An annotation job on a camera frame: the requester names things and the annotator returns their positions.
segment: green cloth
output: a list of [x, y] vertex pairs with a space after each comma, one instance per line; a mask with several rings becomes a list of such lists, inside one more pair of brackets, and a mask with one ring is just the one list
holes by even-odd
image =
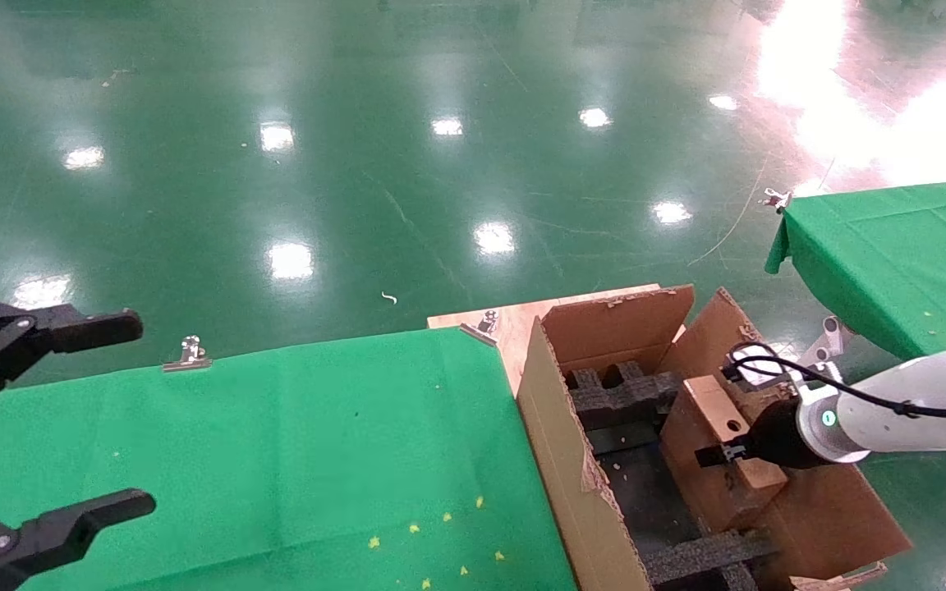
[[946, 183], [794, 199], [766, 272], [787, 257], [872, 343], [904, 359], [946, 349]]
[[26, 591], [575, 590], [498, 352], [457, 329], [0, 394], [0, 520], [126, 487], [155, 513]]

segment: box flap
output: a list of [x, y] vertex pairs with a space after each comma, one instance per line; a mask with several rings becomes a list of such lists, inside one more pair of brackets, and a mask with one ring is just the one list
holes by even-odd
[[826, 580], [912, 547], [853, 465], [789, 470], [788, 485], [765, 509], [760, 525], [782, 549], [769, 565], [775, 580], [789, 575]]
[[[728, 397], [717, 379], [703, 375], [701, 378], [686, 379], [681, 387], [696, 401], [693, 406], [699, 418], [709, 427], [709, 445], [727, 442], [750, 431], [750, 425], [747, 425], [743, 414], [736, 409], [731, 397]], [[737, 461], [733, 468], [735, 474], [739, 474], [740, 480], [751, 489], [780, 490], [788, 482], [788, 477], [780, 467], [757, 457]]]
[[539, 318], [532, 327], [517, 404], [579, 587], [652, 589], [608, 480], [590, 453]]
[[[697, 390], [706, 389], [728, 401], [713, 378], [686, 379], [660, 434], [660, 451], [673, 482], [681, 491], [681, 498], [701, 528], [710, 532], [745, 529], [761, 517], [788, 479], [778, 466], [764, 460], [741, 460], [709, 468], [699, 465], [696, 450], [718, 444], [718, 437], [712, 433], [707, 419], [707, 415], [714, 415], [712, 407], [709, 403], [703, 407], [695, 396]], [[728, 408], [740, 423], [744, 422], [731, 401]], [[767, 474], [769, 469], [765, 466], [772, 467], [773, 474]], [[755, 474], [759, 469], [762, 474]]]
[[691, 310], [691, 285], [660, 289], [614, 300], [592, 300], [555, 306], [542, 318], [557, 363], [604, 358], [623, 351], [654, 348], [641, 360], [652, 371]]
[[[724, 356], [740, 341], [761, 341], [761, 334], [723, 288], [696, 318], [660, 364], [662, 371], [686, 377], [714, 375], [748, 420], [788, 394], [777, 388], [740, 393], [720, 373]], [[912, 544], [871, 489], [860, 469], [836, 465], [789, 470], [788, 485], [762, 513], [782, 549], [774, 572], [830, 579], [873, 561], [891, 557]]]

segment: cardboard box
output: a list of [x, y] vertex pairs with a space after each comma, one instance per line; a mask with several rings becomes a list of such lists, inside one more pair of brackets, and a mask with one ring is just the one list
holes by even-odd
[[[725, 353], [740, 341], [761, 340], [761, 336], [731, 296], [719, 289], [687, 331], [675, 339], [693, 299], [693, 287], [685, 285], [567, 304], [537, 318], [532, 329], [517, 404], [583, 591], [652, 587], [608, 476], [594, 461], [563, 375], [581, 368], [601, 373], [614, 363], [637, 360], [645, 373], [673, 371], [684, 378], [713, 375], [727, 392], [731, 385], [719, 372]], [[735, 390], [728, 392], [729, 400], [748, 424], [776, 396], [785, 396], [777, 390], [733, 394]], [[682, 434], [699, 437], [705, 433], [698, 431], [702, 429], [709, 426], [690, 424], [682, 428]], [[673, 472], [669, 457], [668, 464]], [[681, 490], [691, 513], [707, 530], [712, 517], [703, 514], [703, 502], [693, 497], [698, 490], [724, 489], [726, 468], [716, 468], [713, 472], [700, 469], [696, 476], [701, 482]], [[755, 573], [762, 588], [787, 587], [786, 577], [791, 575], [830, 579], [910, 547], [856, 466], [784, 472], [788, 481], [766, 498], [765, 506], [739, 514], [740, 527], [766, 528], [780, 550]], [[680, 485], [682, 476], [675, 476]], [[715, 497], [709, 504], [717, 502], [725, 501]], [[724, 519], [714, 520], [732, 519], [731, 511], [722, 513]]]

